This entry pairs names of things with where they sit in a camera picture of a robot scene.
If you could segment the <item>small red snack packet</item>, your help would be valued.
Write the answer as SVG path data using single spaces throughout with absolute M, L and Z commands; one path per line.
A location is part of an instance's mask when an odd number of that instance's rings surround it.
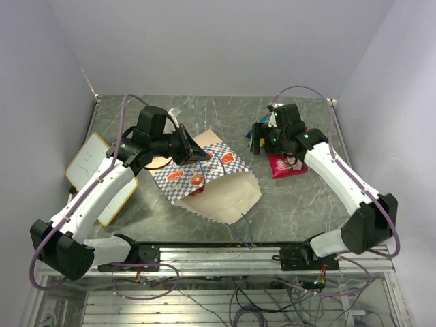
M 191 192 L 189 195 L 190 196 L 195 196 L 195 195 L 201 194 L 204 191 L 204 188 L 205 188 L 205 186 L 203 185 L 199 189 Z

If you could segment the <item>blue checkered paper bag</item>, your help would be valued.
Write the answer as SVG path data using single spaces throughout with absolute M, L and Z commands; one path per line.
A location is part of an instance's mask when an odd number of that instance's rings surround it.
M 247 213 L 261 198 L 258 179 L 251 168 L 217 134 L 207 130 L 194 138 L 211 159 L 186 166 L 164 159 L 152 161 L 151 176 L 174 206 L 184 208 L 213 223 L 226 225 L 249 249 L 254 237 Z M 201 194 L 189 194 L 201 186 Z

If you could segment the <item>red chips bag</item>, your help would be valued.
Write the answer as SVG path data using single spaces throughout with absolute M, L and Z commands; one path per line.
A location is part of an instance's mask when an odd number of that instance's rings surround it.
M 307 165 L 294 156 L 294 151 L 298 150 L 298 145 L 291 137 L 289 144 L 289 153 L 280 155 L 266 154 L 272 169 L 273 179 L 304 174 L 309 171 Z

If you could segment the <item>blue snack bag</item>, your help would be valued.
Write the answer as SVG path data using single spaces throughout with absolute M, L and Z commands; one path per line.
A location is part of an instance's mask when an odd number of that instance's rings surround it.
M 266 125 L 268 126 L 269 121 L 270 121 L 270 117 L 271 117 L 271 113 L 266 114 L 265 116 L 263 116 L 258 123 L 261 123 L 262 125 Z M 253 134 L 253 127 L 245 134 L 245 137 L 247 139 L 251 139 Z

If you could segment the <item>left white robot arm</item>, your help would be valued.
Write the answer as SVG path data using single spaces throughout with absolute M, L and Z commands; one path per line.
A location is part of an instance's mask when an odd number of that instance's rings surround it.
M 171 159 L 178 166 L 208 161 L 209 154 L 166 110 L 146 106 L 137 123 L 122 129 L 107 150 L 97 172 L 72 201 L 49 221 L 38 219 L 30 229 L 35 249 L 29 276 L 35 277 L 40 261 L 66 279 L 80 279 L 91 267 L 105 264 L 132 270 L 140 261 L 140 245 L 117 234 L 89 240 L 87 235 L 112 199 L 156 157 Z

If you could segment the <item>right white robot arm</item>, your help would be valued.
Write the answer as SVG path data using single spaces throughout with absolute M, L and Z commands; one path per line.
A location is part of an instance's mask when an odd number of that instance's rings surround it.
M 300 253 L 301 264 L 310 270 L 336 253 L 361 254 L 393 238 L 394 255 L 401 248 L 395 228 L 398 201 L 391 194 L 380 194 L 364 182 L 337 154 L 331 141 L 317 128 L 309 129 L 297 105 L 270 106 L 268 122 L 252 125 L 250 151 L 272 155 L 289 154 L 316 172 L 342 201 L 350 218 L 345 224 L 309 240 Z

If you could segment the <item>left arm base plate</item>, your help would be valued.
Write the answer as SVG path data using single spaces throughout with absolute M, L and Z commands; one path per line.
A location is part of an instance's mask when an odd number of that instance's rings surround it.
M 161 251 L 157 245 L 146 245 L 140 243 L 138 248 L 129 254 L 124 264 L 139 264 L 139 266 L 114 266 L 111 264 L 104 264 L 97 267 L 99 272 L 157 272 L 161 261 Z

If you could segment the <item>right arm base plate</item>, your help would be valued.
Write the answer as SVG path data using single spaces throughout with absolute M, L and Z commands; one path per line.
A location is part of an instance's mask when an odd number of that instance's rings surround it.
M 305 243 L 290 243 L 281 247 L 273 260 L 280 263 L 282 271 L 334 271 L 339 269 L 336 255 L 317 257 Z

